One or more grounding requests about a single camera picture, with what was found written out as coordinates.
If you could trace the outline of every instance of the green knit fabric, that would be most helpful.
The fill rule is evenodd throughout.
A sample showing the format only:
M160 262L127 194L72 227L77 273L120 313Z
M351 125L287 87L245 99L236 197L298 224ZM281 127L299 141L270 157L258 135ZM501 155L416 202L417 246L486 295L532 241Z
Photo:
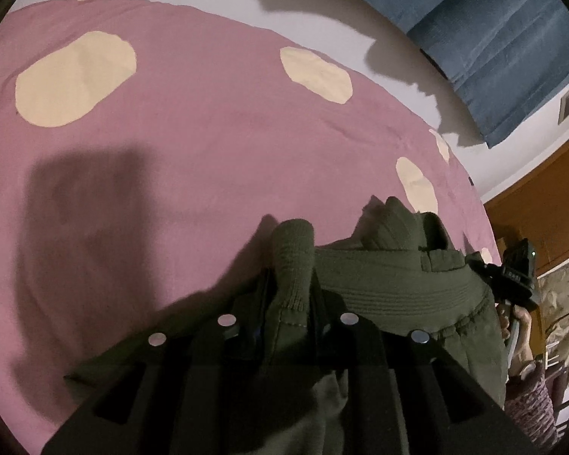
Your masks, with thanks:
M440 219L411 213L396 198L376 204L364 219L348 240L317 249L307 221L287 221L275 229L278 292L266 312L266 364L293 363L299 353L315 269L321 287L339 293L351 311L381 330L400 335L428 331L503 406L507 370L493 295L454 249ZM222 305L193 319L182 311L86 361L67 377L71 391L83 399L151 333L191 333Z

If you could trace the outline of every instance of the olive green clothing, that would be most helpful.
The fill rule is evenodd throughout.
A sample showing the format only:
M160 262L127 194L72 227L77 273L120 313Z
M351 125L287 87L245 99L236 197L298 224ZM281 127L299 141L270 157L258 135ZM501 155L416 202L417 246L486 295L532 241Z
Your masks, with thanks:
M352 237L328 247L314 248L313 228L307 221L287 221L275 229L273 268L278 292L264 324L266 367L295 363L307 335L315 269L323 289L339 293L350 311L372 320L381 330L400 335L414 329L428 331L503 406L507 364L490 288L454 249L437 216L411 213L396 198L373 205L365 208ZM253 286L253 282L241 286L240 292L249 292ZM211 313L193 319L182 311L86 361L67 377L73 394L82 399L104 382L151 333L189 334L221 311L219 304ZM244 453L340 453L340 444L331 447L329 440L343 436L336 420L345 405L347 381L334 374L314 380L308 391L300 392L314 399L311 411L265 440L265 447L272 440L292 451L272 447ZM314 434L304 438L302 432ZM300 439L307 445L300 448Z

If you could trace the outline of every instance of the beige polka dot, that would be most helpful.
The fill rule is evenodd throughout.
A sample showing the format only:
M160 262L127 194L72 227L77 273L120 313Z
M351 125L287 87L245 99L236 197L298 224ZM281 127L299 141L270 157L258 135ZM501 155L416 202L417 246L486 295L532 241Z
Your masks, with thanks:
M481 258L483 259L483 262L485 262L485 263L493 263L493 256L491 256L491 252L489 251L489 248L483 248L481 250Z
M436 130L430 129L429 132L434 135L434 138L436 138L436 147L438 147L440 155L446 162L449 162L449 157L451 155L449 152L449 144L445 142L445 139L440 136Z
M434 186L422 171L406 157L396 161L396 173L405 189L407 199L416 212L438 214L438 201Z
M93 31L39 59L15 83L15 106L29 123L61 127L82 118L137 71L135 50Z
M324 99L346 104L352 97L352 81L347 71L326 62L312 51L282 48L280 61L293 82L300 83Z

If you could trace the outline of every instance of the wooden wardrobe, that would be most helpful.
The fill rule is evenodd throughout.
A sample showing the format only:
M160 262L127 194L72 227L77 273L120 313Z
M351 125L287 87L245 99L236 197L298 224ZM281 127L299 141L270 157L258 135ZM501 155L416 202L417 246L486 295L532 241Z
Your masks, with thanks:
M537 275L569 258L569 140L485 209L498 247L528 238Z

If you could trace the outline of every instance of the bed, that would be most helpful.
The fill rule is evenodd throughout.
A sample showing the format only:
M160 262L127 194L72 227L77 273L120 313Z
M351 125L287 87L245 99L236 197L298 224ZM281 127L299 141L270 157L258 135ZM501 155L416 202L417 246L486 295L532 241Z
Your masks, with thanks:
M0 415L32 455L62 376L255 275L274 225L348 237L372 196L499 263L446 142L380 85L277 33L148 0L0 24Z

